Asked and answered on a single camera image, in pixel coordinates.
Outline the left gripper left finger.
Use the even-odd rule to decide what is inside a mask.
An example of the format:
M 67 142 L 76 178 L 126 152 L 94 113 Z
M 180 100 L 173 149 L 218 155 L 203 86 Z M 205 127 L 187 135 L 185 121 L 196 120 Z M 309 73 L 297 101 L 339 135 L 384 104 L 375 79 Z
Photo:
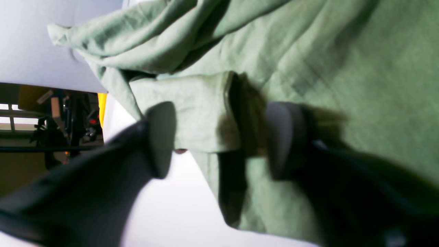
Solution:
M 1 232 L 46 247 L 119 247 L 133 204 L 170 169 L 177 128 L 171 102 L 104 146 L 1 199 Z

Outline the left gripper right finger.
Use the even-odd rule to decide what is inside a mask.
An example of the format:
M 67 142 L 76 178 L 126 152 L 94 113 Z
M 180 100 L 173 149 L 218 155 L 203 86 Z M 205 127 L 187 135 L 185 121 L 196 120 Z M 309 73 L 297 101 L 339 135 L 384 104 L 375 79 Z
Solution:
M 265 108 L 274 180 L 297 182 L 328 247 L 437 247 L 438 188 L 389 161 L 331 147 L 304 106 Z

